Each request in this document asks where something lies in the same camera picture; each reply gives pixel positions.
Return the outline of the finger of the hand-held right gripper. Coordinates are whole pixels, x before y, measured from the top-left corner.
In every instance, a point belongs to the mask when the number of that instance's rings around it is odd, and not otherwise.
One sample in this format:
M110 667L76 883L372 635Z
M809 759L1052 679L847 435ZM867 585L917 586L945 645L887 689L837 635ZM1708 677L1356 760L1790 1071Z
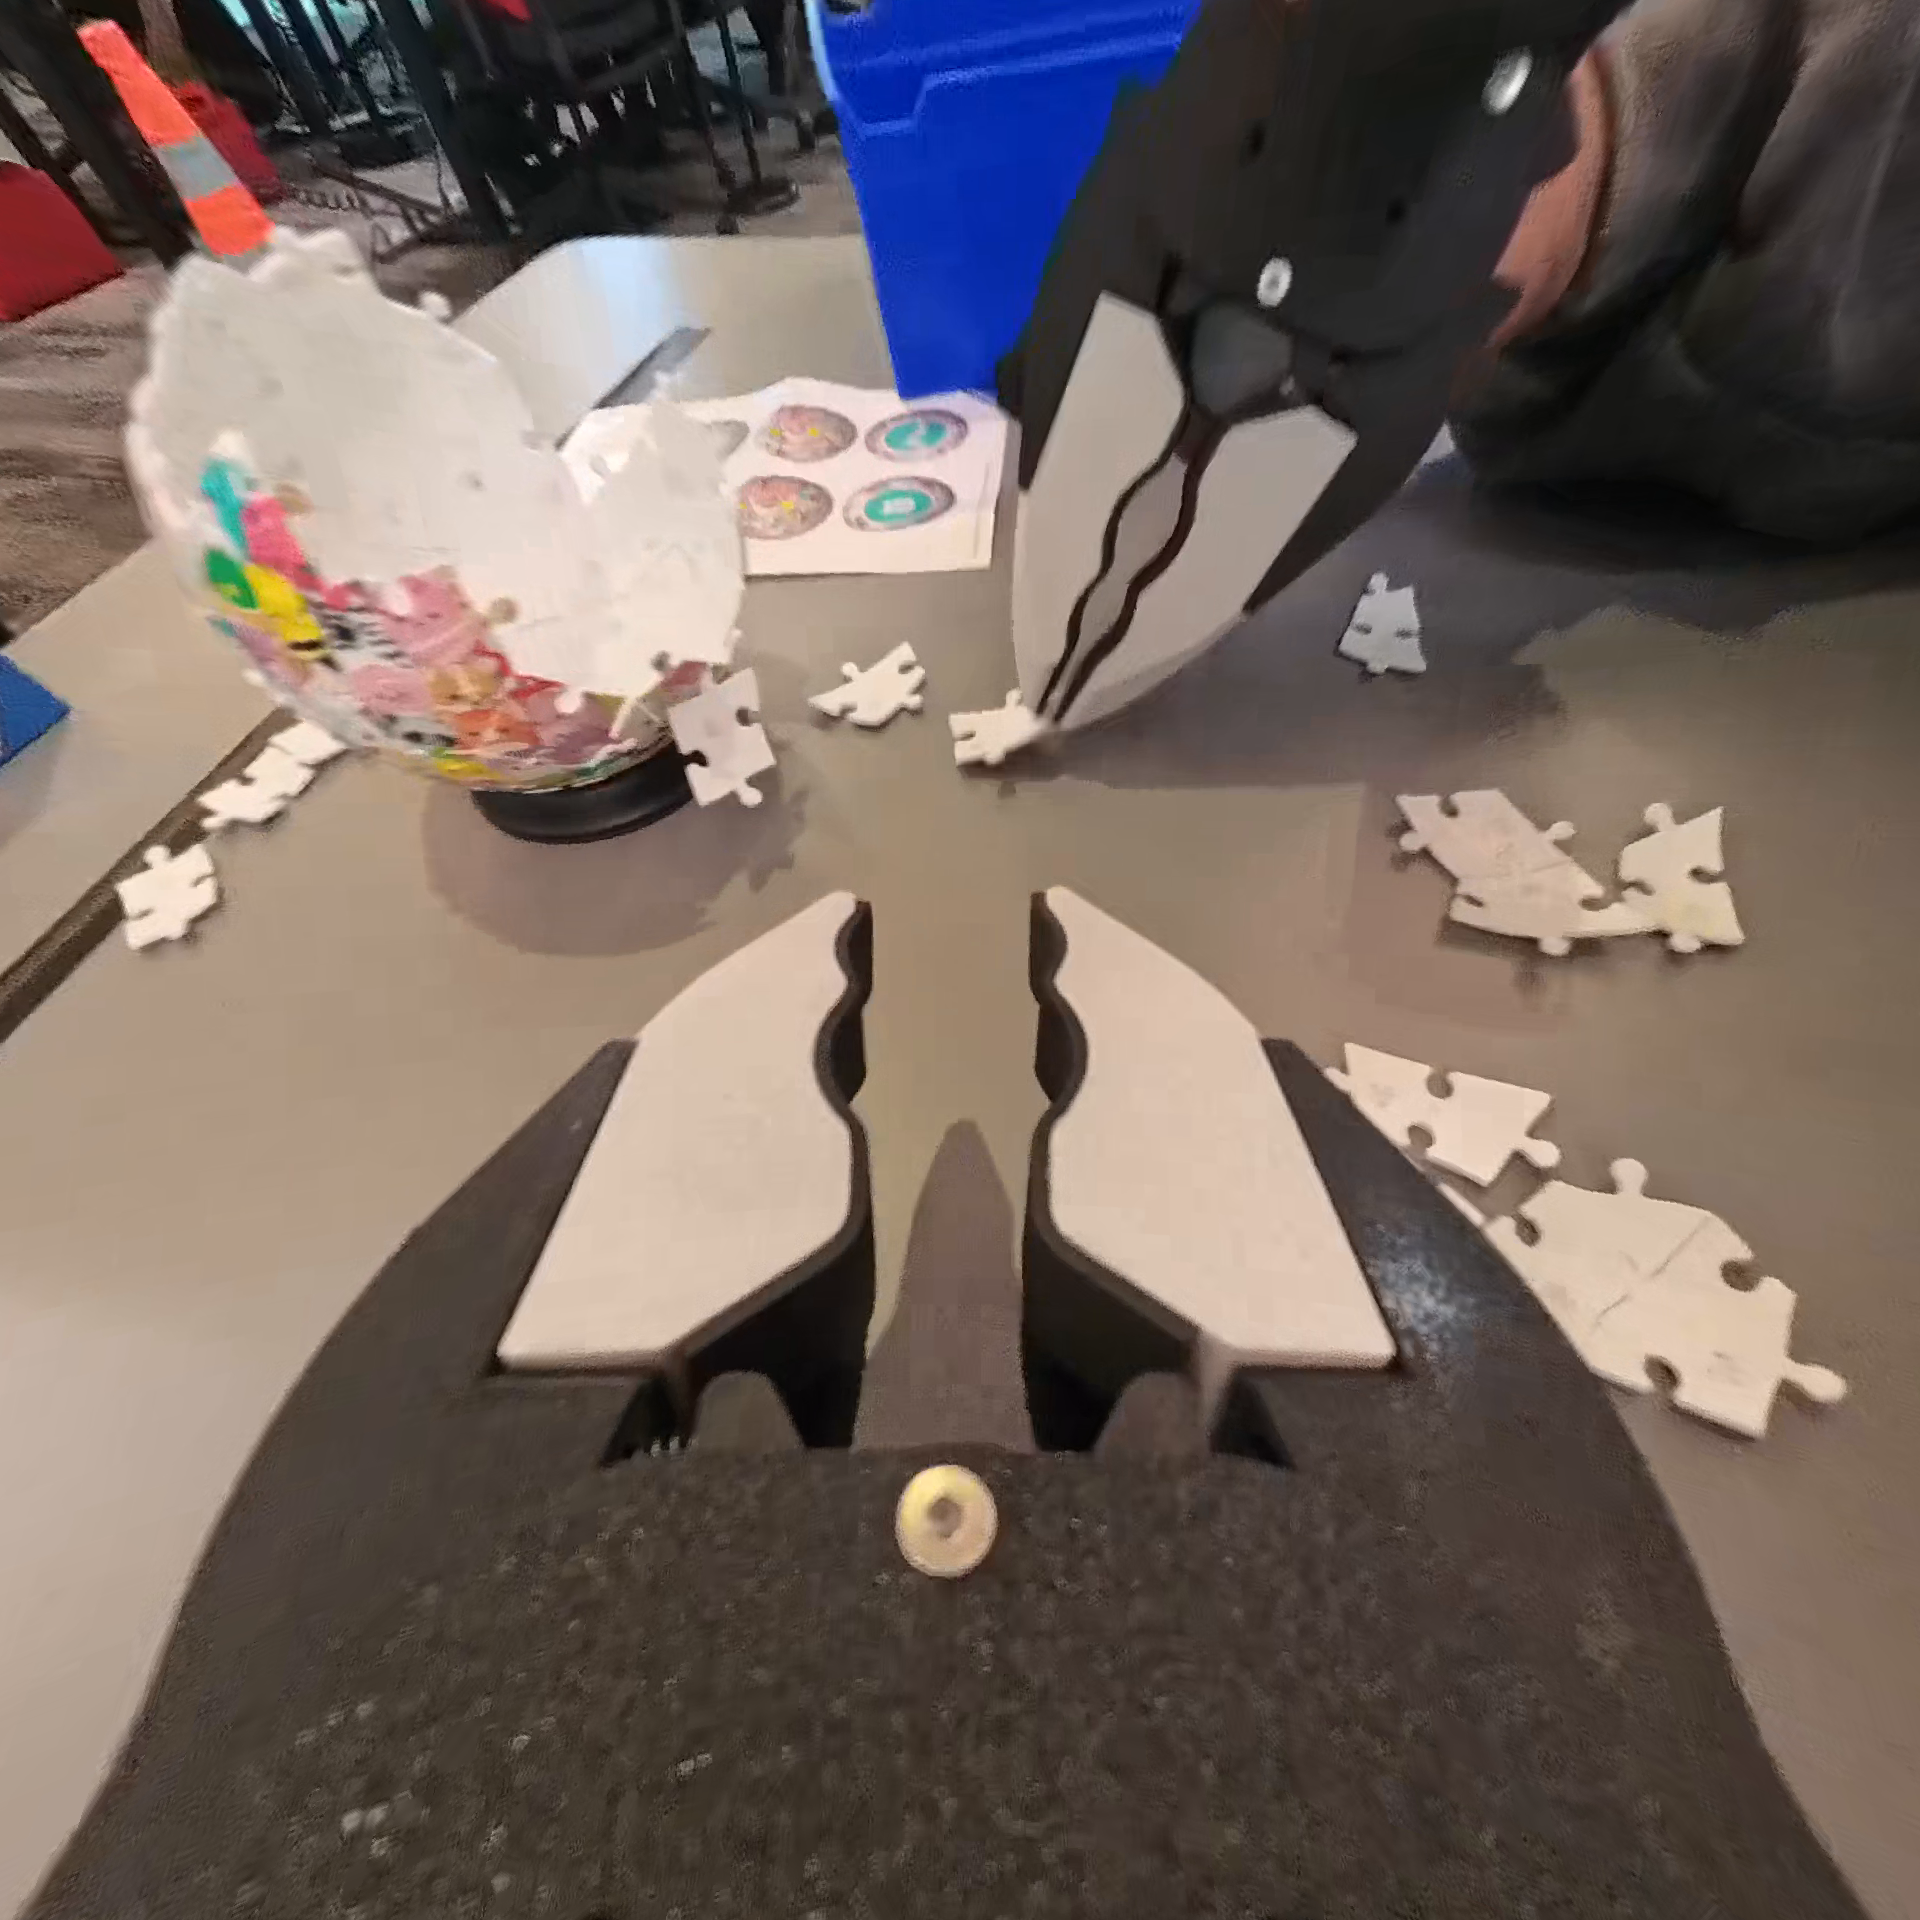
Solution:
M1100 294L1014 517L1014 679L1043 725L1070 722L1076 679L1176 528L1185 417L1158 317Z
M1152 482L1120 518L1118 583L1093 593L1054 726L1113 717L1222 639L1352 445L1302 407L1233 423L1205 462Z

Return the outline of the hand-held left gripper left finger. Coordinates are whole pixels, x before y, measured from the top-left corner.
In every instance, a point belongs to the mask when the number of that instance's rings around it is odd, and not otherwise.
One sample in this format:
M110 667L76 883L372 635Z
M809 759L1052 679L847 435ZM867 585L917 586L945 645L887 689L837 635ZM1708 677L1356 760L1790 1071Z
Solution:
M647 1378L688 1417L760 1376L845 1448L875 1309L867 1077L872 910L832 890L636 1035L497 1337L512 1376Z

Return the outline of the blue storage bin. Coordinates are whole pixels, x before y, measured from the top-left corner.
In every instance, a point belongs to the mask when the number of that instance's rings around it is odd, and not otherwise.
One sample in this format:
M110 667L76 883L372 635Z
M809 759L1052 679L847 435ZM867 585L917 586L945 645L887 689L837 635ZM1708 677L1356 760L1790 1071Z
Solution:
M807 3L896 393L988 393L1121 89L1193 1Z

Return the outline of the colourful 3D puzzle ball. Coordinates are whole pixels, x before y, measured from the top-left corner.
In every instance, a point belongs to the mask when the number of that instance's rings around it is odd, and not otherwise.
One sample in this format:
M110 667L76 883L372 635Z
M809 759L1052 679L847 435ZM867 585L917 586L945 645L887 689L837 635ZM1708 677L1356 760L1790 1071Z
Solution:
M128 480L185 601L294 719L471 793L678 755L745 566L709 425L542 432L512 373L341 233L192 255L150 313Z

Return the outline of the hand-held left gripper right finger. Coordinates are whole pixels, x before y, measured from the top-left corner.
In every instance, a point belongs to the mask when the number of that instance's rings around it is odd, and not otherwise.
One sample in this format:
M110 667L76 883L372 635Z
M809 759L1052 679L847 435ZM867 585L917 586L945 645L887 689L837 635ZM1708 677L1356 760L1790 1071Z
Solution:
M1203 1432L1244 1376L1399 1359L1327 1176L1255 1024L1076 890L1028 904L1036 1078L1023 1397L1044 1453L1089 1450L1175 1376Z

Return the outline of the joined white puzzle pieces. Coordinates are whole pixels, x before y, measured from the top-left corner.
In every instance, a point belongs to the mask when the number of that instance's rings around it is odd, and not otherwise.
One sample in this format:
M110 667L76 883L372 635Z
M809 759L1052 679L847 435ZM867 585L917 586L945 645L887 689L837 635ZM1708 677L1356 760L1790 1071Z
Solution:
M1597 1379L1662 1393L1752 1439L1784 1393L1814 1408L1848 1398L1832 1366L1795 1351L1795 1288L1760 1273L1720 1216L1654 1194L1637 1158L1615 1158L1603 1185L1558 1176L1547 1089L1358 1041L1325 1078L1407 1158L1473 1200L1487 1216L1476 1237Z
M1539 825L1496 787L1397 794L1397 809L1399 850L1452 877L1446 913L1467 930L1547 957L1620 939L1654 939L1676 954L1743 943L1718 806L1685 817L1646 805L1611 880L1569 855L1569 822Z

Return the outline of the black office chair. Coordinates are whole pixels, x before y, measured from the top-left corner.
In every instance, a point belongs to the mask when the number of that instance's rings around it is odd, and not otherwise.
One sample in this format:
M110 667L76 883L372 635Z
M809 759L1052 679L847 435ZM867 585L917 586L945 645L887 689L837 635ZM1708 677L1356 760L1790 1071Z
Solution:
M785 90L791 3L440 3L455 121L502 214L533 253L575 237L645 234L678 206L661 173L703 160L721 234L798 203L767 166L777 115L811 121Z

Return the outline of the red storage bin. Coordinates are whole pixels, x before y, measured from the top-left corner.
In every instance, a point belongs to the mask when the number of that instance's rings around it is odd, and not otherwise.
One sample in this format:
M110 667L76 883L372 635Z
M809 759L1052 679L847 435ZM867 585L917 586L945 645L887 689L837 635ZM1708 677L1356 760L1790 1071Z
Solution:
M173 82L173 98L195 128L219 152L233 177L264 207L287 199L285 179L261 149L259 137L240 104L219 89L203 82Z
M1 322L32 320L124 271L53 177L17 160L1 162Z

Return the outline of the black ball stand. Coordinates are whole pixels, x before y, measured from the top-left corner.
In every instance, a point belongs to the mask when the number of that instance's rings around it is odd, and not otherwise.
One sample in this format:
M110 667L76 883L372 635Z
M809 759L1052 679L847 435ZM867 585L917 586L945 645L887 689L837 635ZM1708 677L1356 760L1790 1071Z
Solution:
M480 817L534 848L597 845L671 817L693 801L686 759L661 735L633 760L591 779L544 787L476 787Z

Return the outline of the printed instruction sheet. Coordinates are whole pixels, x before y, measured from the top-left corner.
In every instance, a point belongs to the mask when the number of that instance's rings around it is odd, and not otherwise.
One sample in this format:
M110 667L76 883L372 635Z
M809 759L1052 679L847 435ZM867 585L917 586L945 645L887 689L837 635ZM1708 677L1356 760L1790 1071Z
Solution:
M972 391L902 400L807 374L684 400L715 442L748 577L991 562L1007 421Z

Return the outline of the orange traffic cone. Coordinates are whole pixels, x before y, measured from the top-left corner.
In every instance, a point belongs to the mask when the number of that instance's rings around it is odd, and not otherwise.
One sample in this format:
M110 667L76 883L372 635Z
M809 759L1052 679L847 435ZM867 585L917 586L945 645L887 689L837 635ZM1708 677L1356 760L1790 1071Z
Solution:
M273 224L180 103L175 86L118 22L87 19L77 35L173 186L198 249L235 270L251 266L273 240Z

